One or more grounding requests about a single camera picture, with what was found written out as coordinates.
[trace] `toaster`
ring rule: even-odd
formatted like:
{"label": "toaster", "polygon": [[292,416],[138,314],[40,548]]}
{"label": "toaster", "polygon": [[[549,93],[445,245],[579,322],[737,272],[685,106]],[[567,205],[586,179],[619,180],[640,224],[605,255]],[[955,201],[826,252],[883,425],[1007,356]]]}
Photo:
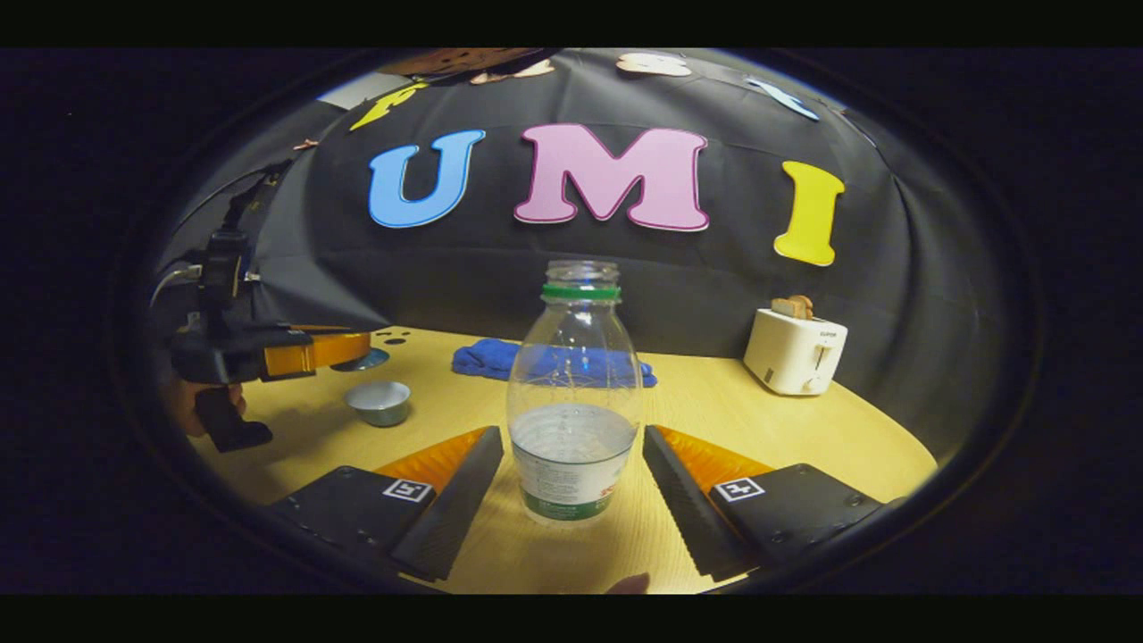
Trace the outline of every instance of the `toaster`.
{"label": "toaster", "polygon": [[818,316],[797,319],[760,307],[742,362],[774,393],[821,395],[838,370],[847,333]]}

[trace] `table surface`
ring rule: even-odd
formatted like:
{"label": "table surface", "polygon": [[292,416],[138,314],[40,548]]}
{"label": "table surface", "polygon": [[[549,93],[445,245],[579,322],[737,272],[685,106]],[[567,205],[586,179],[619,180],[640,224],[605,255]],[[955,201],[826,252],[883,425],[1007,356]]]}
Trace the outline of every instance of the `table surface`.
{"label": "table surface", "polygon": [[[650,573],[653,594],[690,594],[720,584],[698,574],[642,459],[639,433],[601,519],[576,529],[528,519],[505,425],[507,384],[451,371],[456,349],[480,338],[406,328],[374,335],[391,355],[354,373],[243,385],[246,419],[266,423],[269,444],[219,455],[190,439],[242,498],[275,503],[336,467],[375,471],[441,441],[495,425],[504,459],[473,521],[453,573],[432,587],[457,594],[602,593],[628,576]],[[399,345],[385,341],[406,340]],[[906,496],[935,471],[929,452],[888,416],[837,383],[817,397],[768,392],[737,360],[640,354],[658,385],[645,389],[645,421],[714,443],[774,468],[806,463],[881,503]],[[357,385],[395,380],[413,392],[403,424],[359,420],[343,396]]]}

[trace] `small bowl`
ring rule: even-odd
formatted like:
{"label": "small bowl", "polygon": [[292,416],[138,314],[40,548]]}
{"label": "small bowl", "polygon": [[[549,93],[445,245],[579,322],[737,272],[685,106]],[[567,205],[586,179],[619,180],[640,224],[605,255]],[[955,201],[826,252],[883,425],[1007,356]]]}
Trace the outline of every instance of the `small bowl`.
{"label": "small bowl", "polygon": [[350,389],[345,404],[375,427],[392,427],[409,417],[409,395],[401,383],[368,383]]}

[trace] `blue towel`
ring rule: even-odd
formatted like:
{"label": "blue towel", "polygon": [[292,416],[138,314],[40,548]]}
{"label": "blue towel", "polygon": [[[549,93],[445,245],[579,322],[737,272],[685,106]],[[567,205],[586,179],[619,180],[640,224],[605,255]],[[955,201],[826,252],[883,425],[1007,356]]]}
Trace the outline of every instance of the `blue towel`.
{"label": "blue towel", "polygon": [[[562,355],[561,353],[569,349],[551,348],[543,356],[543,359],[533,369],[533,373],[536,377],[542,377],[552,371],[560,372],[562,367]],[[453,371],[461,373],[463,376],[483,376],[485,378],[493,378],[495,380],[507,380],[509,375],[512,372],[512,363],[515,362],[515,354],[520,352],[520,347],[510,343],[504,343],[501,340],[480,340],[477,344],[457,349],[453,354]],[[588,359],[586,365],[584,367],[583,373],[573,373],[575,376],[581,376],[583,379],[581,381],[585,383],[584,386],[588,387],[604,387],[607,386],[607,373],[605,372],[606,361],[604,360],[605,352],[600,348],[590,348],[586,355],[581,352],[575,352],[575,363],[583,364],[583,357]],[[644,387],[650,388],[655,386],[658,380],[650,372],[650,367],[640,363],[642,369]],[[631,372],[623,373],[622,371],[617,375],[621,384],[631,384]]]}

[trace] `clear plastic bottle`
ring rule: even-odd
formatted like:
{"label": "clear plastic bottle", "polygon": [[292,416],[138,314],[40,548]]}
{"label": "clear plastic bottle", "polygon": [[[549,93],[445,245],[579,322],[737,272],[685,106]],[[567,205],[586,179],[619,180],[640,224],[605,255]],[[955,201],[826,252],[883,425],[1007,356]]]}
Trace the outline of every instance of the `clear plastic bottle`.
{"label": "clear plastic bottle", "polygon": [[581,525],[607,508],[642,426],[642,372],[615,314],[618,266],[552,260],[546,310],[512,365],[507,426],[528,514]]}

